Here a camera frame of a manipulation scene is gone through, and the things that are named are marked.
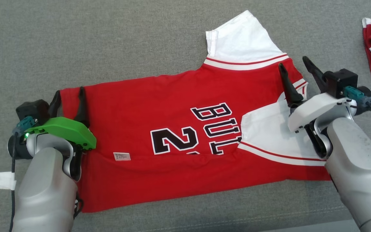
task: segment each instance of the red jersey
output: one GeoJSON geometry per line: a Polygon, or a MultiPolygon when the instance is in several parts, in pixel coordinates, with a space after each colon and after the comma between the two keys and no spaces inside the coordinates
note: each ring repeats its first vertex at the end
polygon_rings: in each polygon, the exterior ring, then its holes
{"type": "MultiPolygon", "coordinates": [[[[84,87],[97,138],[78,182],[84,212],[287,178],[287,164],[236,150],[240,124],[282,100],[278,63],[299,92],[307,83],[248,11],[206,35],[209,55],[195,71],[84,87]]],[[[78,93],[61,91],[65,117],[76,115],[78,93]]]]}

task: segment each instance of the white label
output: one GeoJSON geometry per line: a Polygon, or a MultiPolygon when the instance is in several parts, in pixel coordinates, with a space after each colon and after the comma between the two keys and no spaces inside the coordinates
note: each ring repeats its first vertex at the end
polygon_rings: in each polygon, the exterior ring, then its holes
{"type": "Polygon", "coordinates": [[[131,160],[130,153],[114,152],[115,161],[131,160]]]}

